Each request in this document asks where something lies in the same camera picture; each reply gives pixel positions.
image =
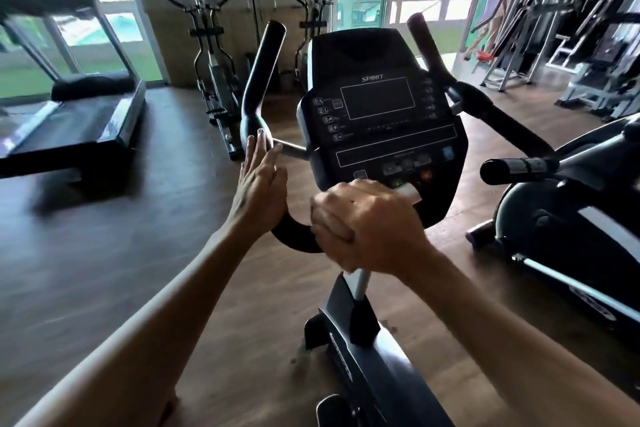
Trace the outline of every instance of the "treadmill console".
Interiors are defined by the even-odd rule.
[[[391,188],[409,182],[422,197],[416,208],[425,228],[442,220],[458,187],[467,135],[398,31],[317,36],[308,71],[298,121],[318,188],[357,178]]]

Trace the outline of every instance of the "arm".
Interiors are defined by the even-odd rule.
[[[287,173],[250,137],[225,224],[164,289],[75,367],[19,427],[156,427],[222,291],[286,209]]]
[[[633,400],[487,299],[438,252],[404,198],[379,183],[358,180],[321,193],[315,206],[354,231],[353,240],[345,241],[314,209],[313,230],[327,255],[348,271],[367,268],[398,277],[433,309],[500,396],[528,422],[553,427],[640,426],[640,407]]]

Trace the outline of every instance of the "forearm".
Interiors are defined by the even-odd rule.
[[[429,262],[401,279],[524,419],[558,427],[640,425],[640,407],[594,369],[485,298],[444,255]]]
[[[227,230],[72,370],[19,423],[153,426],[251,243]]]

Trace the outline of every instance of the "hand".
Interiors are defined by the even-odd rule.
[[[352,238],[344,239],[344,229],[338,232],[342,237],[332,233],[323,211],[353,230]],[[356,179],[321,192],[312,202],[311,222],[318,245],[348,272],[362,268],[403,276],[438,253],[411,203],[376,181]]]
[[[276,165],[281,145],[267,152],[262,129],[246,143],[246,158],[225,227],[257,240],[270,232],[287,210],[287,168]]]

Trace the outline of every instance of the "red shoe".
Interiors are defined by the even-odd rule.
[[[486,53],[484,51],[478,50],[478,61],[487,62],[493,59],[493,55],[491,53]]]

